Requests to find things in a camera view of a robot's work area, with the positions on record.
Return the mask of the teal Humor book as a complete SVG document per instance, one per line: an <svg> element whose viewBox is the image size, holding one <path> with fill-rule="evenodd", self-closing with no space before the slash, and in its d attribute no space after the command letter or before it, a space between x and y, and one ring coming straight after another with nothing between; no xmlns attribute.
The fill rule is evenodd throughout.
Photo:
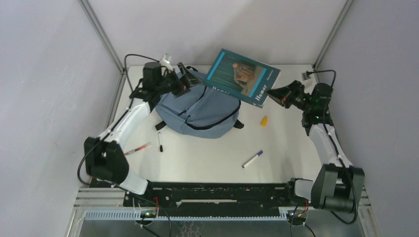
<svg viewBox="0 0 419 237"><path fill-rule="evenodd" d="M262 108L281 70L227 49L221 49L204 84Z"/></svg>

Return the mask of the blue-grey student backpack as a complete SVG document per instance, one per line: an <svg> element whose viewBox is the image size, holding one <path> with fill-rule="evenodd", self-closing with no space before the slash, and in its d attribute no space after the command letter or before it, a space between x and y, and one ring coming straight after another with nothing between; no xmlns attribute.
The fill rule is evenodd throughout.
<svg viewBox="0 0 419 237"><path fill-rule="evenodd" d="M168 127L183 135L220 138L233 128L244 128L238 119L240 107L239 99L199 84L179 97L172 93L161 96L155 111L162 121L155 129Z"/></svg>

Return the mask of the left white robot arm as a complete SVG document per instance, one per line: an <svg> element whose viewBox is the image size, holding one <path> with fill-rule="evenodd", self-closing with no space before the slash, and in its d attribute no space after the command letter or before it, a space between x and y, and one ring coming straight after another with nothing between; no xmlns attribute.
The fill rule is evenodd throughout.
<svg viewBox="0 0 419 237"><path fill-rule="evenodd" d="M84 142L87 174L135 194L135 199L143 206L154 201L154 192L148 189L151 183L130 167L123 149L162 95L172 93L180 97L203 82L181 62L174 68L170 59L171 55L167 53L160 60L151 58L145 63L143 76L137 86L131 89L127 107L120 118L100 135L88 137Z"/></svg>

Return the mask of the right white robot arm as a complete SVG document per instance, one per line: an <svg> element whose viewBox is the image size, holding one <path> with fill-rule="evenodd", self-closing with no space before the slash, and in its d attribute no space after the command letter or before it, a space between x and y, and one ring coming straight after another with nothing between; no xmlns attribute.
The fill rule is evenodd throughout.
<svg viewBox="0 0 419 237"><path fill-rule="evenodd" d="M328 113L333 88L325 83L314 86L312 93L293 81L287 86L267 91L280 106L302 110L301 125L313 142L322 167L314 181L310 200L316 209L354 213L358 208L365 181L363 169L356 168L344 154Z"/></svg>

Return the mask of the yellow highlighter cap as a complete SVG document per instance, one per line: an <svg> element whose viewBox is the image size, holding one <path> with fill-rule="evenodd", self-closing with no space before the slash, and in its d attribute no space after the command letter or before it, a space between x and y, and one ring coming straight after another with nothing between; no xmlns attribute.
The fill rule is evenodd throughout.
<svg viewBox="0 0 419 237"><path fill-rule="evenodd" d="M266 124L267 124L267 120L268 120L268 117L267 116L264 116L263 119L262 119L262 121L261 121L261 123L260 123L260 126L265 127Z"/></svg>

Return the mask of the white marker purple cap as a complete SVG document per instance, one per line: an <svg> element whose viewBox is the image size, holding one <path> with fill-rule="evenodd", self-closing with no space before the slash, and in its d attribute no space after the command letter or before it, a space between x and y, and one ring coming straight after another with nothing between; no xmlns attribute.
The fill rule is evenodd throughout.
<svg viewBox="0 0 419 237"><path fill-rule="evenodd" d="M254 156L252 156L251 158L249 158L247 161L245 161L241 167L243 169L245 169L246 167L248 167L253 161L255 161L258 157L260 157L263 154L263 150L260 150L259 152L257 152Z"/></svg>

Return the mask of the white marker black cap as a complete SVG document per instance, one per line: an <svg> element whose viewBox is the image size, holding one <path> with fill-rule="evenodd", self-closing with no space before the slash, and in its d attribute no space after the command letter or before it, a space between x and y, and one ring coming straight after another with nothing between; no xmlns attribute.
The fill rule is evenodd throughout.
<svg viewBox="0 0 419 237"><path fill-rule="evenodd" d="M163 143L162 143L162 135L160 132L158 132L158 141L159 141L159 151L162 153L164 149L163 149Z"/></svg>

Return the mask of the red pen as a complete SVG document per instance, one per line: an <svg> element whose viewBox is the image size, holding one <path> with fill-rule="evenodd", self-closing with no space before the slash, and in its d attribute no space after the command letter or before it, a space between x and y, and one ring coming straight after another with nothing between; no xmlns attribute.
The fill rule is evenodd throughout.
<svg viewBox="0 0 419 237"><path fill-rule="evenodd" d="M127 152L125 152L124 154L125 154L126 156L128 156L128 155L131 155L131 154L136 153L136 152L138 152L138 151L141 151L141 150L143 150L143 149L145 149L145 148L147 148L147 147L149 147L149 146L151 146L151 143L144 144L144 145L142 145L142 146L140 146L140 147L137 147L137 148L135 148L135 149L133 149L133 150L127 151Z"/></svg>

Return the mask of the left aluminium corner post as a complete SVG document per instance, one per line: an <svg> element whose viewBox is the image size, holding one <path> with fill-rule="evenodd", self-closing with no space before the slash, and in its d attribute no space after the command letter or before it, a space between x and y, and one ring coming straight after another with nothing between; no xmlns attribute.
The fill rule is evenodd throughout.
<svg viewBox="0 0 419 237"><path fill-rule="evenodd" d="M107 51L108 55L110 56L111 60L117 67L118 71L120 73L123 73L125 71L125 68L119 59L115 48L113 47L109 37L107 36L97 14L95 13L90 1L88 0L78 0L82 10L85 12L89 22L91 23L94 31L98 35L101 43L103 44L105 50Z"/></svg>

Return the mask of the aluminium corner post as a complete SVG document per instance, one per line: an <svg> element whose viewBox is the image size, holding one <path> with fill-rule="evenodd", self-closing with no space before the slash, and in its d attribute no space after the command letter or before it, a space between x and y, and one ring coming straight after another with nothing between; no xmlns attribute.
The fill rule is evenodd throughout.
<svg viewBox="0 0 419 237"><path fill-rule="evenodd" d="M337 19L335 20L332 29L330 30L325 43L323 44L320 53L318 54L314 64L312 65L313 69L317 69L324 60L325 55L327 54L330 45L332 44L334 38L336 37L341 25L343 24L344 20L346 19L347 14L349 13L354 0L346 0L341 11L338 14Z"/></svg>
<svg viewBox="0 0 419 237"><path fill-rule="evenodd" d="M117 67L118 71L120 73L123 73L125 71L125 68L119 59L115 48L113 47L109 37L107 36L97 14L95 13L90 1L88 0L78 0L82 10L85 12L89 22L91 23L94 31L98 35L101 43L103 44L105 50L107 51L108 55L110 56L111 60Z"/></svg>

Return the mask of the right aluminium corner post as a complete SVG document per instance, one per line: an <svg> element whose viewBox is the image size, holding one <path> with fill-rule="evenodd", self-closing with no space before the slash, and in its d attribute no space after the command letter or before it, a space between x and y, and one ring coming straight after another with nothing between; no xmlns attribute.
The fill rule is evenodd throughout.
<svg viewBox="0 0 419 237"><path fill-rule="evenodd" d="M320 53L318 54L314 64L312 65L313 69L317 69L324 60L325 55L327 54L330 45L332 44L334 38L336 37L341 25L343 24L344 20L346 19L347 14L349 13L354 0L346 0L341 11L338 14L337 19L335 20L332 29L330 30L325 43L323 44Z"/></svg>

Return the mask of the black mounting rail base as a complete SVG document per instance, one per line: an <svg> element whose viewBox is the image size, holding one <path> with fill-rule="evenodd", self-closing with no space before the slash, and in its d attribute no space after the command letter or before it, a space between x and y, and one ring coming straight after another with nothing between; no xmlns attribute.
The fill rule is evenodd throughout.
<svg viewBox="0 0 419 237"><path fill-rule="evenodd" d="M290 183L153 182L143 195L125 194L124 207L159 210L170 218L262 219L280 217L280 209L306 207Z"/></svg>

